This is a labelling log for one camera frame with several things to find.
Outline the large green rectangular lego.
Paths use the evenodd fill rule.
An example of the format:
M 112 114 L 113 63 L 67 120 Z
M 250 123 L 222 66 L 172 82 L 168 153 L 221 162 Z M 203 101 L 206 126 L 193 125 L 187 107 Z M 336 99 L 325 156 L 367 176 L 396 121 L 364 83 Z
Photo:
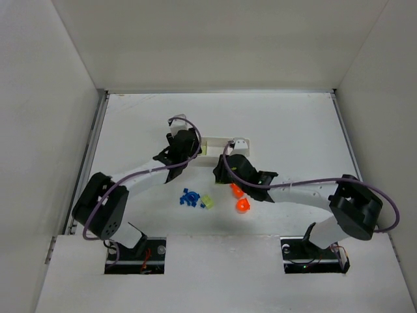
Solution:
M 223 177 L 216 178 L 216 184 L 224 185 L 225 179 Z

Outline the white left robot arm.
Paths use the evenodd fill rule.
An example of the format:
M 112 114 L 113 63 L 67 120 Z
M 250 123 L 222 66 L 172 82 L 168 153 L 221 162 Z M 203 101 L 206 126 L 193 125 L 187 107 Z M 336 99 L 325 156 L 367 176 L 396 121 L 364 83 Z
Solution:
M 133 254 L 141 253 L 147 236 L 123 220 L 129 198 L 171 182 L 201 151 L 201 134 L 194 127 L 167 134 L 167 139 L 168 147 L 134 170 L 91 176 L 72 212 L 83 226 L 85 240 L 110 241 Z

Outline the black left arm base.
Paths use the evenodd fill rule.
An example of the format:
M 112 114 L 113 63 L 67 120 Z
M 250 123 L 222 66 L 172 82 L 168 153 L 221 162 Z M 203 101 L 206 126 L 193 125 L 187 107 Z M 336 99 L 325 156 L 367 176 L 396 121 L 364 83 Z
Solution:
M 105 275 L 162 275 L 165 271 L 166 237 L 149 237 L 138 256 L 118 244 L 104 243 L 107 248 Z

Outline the blue curved lego piece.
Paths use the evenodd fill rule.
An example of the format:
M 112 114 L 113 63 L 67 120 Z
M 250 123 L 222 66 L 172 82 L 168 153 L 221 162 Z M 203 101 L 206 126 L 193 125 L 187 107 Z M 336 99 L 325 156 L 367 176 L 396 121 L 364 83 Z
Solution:
M 183 195 L 180 197 L 180 204 L 187 206 L 196 207 L 198 201 L 200 199 L 200 195 L 192 190 L 189 190 L 188 188 L 185 188 L 183 190 Z

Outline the green studded lego brick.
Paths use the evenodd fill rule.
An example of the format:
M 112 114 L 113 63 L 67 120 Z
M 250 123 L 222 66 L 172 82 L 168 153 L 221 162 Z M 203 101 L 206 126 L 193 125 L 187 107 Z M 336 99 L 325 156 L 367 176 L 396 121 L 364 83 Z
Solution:
M 201 200 L 200 207 L 202 209 L 211 209 L 214 207 L 214 202 L 210 196 L 208 195 L 201 196 L 200 200 Z

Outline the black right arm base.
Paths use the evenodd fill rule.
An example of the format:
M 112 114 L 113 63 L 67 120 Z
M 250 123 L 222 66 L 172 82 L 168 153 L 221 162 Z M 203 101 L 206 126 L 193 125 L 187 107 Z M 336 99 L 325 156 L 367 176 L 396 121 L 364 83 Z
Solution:
M 320 249 L 301 237 L 281 237 L 285 274 L 346 274 L 351 263 L 347 251 L 338 242 Z

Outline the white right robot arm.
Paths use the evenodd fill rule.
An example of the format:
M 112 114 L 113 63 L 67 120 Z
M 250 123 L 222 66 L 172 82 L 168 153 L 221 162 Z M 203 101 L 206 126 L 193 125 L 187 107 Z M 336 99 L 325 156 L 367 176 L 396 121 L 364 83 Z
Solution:
M 256 201 L 295 203 L 331 213 L 326 220 L 310 224 L 303 237 L 320 249 L 349 237 L 371 240 L 382 209 L 380 198 L 352 175 L 342 175 L 336 182 L 298 185 L 274 171 L 256 170 L 239 154 L 219 156 L 213 174 L 216 183 L 234 183 Z

